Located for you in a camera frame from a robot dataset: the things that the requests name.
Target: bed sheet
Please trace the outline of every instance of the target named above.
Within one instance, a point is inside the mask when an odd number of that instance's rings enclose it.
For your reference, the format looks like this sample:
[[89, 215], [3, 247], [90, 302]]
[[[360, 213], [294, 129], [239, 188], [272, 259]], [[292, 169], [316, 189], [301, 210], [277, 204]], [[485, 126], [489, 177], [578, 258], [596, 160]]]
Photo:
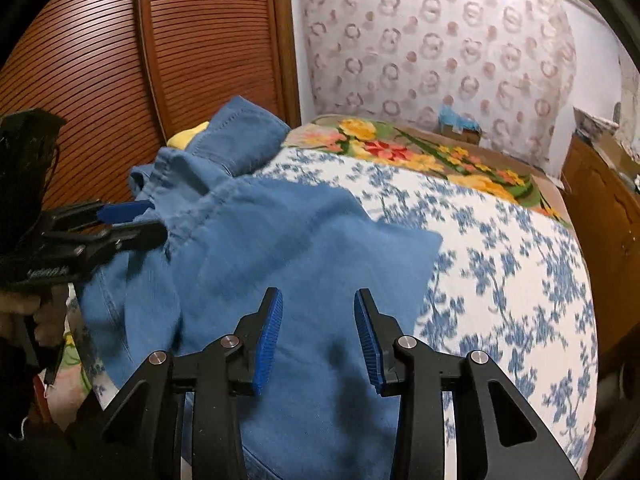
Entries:
[[[433, 349], [484, 349], [516, 384], [578, 471], [593, 429], [597, 343], [591, 291], [574, 236], [558, 222], [486, 193], [395, 166], [286, 148], [258, 176], [351, 191], [373, 219], [444, 241], [414, 335]], [[78, 304], [69, 323], [103, 406], [116, 394]], [[444, 395], [446, 478], [455, 426]]]

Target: red flower print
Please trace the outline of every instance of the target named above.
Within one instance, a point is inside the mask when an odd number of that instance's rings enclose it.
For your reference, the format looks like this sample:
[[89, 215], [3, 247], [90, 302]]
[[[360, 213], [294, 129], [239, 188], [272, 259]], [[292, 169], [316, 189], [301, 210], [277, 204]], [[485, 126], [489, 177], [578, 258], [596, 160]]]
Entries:
[[377, 158], [384, 158], [385, 160], [409, 160], [412, 156], [412, 153], [404, 146], [389, 144], [381, 140], [365, 142], [364, 148], [371, 155]]

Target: wooden cabinet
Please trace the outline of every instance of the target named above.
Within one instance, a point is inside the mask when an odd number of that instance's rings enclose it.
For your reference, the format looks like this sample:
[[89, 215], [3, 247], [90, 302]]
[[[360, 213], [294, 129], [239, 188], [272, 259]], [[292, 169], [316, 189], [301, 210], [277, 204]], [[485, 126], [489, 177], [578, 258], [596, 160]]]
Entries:
[[602, 355], [640, 322], [640, 200], [577, 137], [562, 180], [589, 270]]

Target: wooden slat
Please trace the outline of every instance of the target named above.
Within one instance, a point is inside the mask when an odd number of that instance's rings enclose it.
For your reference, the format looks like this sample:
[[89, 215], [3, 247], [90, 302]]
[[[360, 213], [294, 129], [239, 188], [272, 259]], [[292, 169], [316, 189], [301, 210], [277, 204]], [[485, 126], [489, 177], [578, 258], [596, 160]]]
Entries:
[[51, 0], [0, 72], [0, 113], [68, 119], [46, 207], [128, 199], [130, 167], [161, 146], [135, 32], [133, 0]]
[[270, 0], [151, 0], [162, 88], [176, 131], [242, 94], [284, 117]]

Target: white wall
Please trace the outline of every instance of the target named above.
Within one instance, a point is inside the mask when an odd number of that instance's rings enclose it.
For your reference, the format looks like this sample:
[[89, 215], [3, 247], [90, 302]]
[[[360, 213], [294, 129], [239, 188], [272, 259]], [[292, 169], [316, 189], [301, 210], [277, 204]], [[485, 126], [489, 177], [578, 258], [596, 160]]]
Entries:
[[[556, 119], [556, 128], [550, 147], [549, 162], [543, 168], [549, 175], [559, 177], [564, 165], [571, 135], [575, 129], [575, 105], [591, 114], [607, 119], [613, 117], [613, 108], [620, 101], [622, 78], [618, 62], [618, 40], [596, 10], [584, 4], [563, 2], [571, 25], [577, 57], [574, 89], [567, 105]], [[304, 38], [303, 0], [291, 0], [296, 40], [298, 88], [300, 89], [300, 113], [302, 122], [309, 122], [315, 115], [311, 82]]]

